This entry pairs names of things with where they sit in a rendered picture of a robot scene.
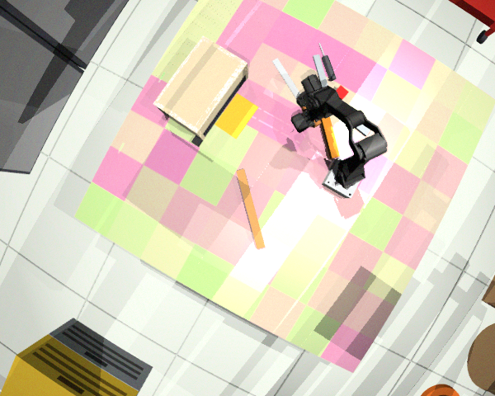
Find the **red cube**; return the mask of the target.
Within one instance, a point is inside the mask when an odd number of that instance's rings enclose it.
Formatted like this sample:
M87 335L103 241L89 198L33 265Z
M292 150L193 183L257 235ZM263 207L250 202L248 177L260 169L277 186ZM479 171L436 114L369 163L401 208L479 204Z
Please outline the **red cube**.
M345 95L348 93L348 91L345 88L343 88L342 86L340 86L337 89L337 93L338 93L339 98L342 100L343 98L345 98Z

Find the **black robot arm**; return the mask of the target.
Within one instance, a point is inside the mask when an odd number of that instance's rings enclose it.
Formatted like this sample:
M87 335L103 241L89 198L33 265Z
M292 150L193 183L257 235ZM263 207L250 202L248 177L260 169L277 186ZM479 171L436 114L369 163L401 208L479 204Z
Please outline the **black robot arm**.
M323 116L324 119L336 116L349 131L348 143L354 155L339 162L336 178L334 177L343 188L348 190L350 186L365 179L364 166L370 160L387 153L387 141L379 126L367 120L363 111L358 111L341 100L335 89L329 85L322 87L316 74L311 74L301 83L305 91L296 98L297 105L306 106L306 111L309 112L311 109L309 105L313 104L313 112L316 115ZM353 129L361 125L375 134L355 142L352 135Z

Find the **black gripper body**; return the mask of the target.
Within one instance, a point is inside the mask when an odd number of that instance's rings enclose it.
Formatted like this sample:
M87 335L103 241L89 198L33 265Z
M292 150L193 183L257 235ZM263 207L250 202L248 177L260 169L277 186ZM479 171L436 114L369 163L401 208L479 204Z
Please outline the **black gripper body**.
M311 109L304 116L298 113L297 115L291 117L290 121L299 133L301 133L304 130L307 130L309 128L308 125L313 124L314 120L315 122L317 122L322 118L324 118L323 115L319 116L314 113L313 104L310 104L309 106L311 107Z

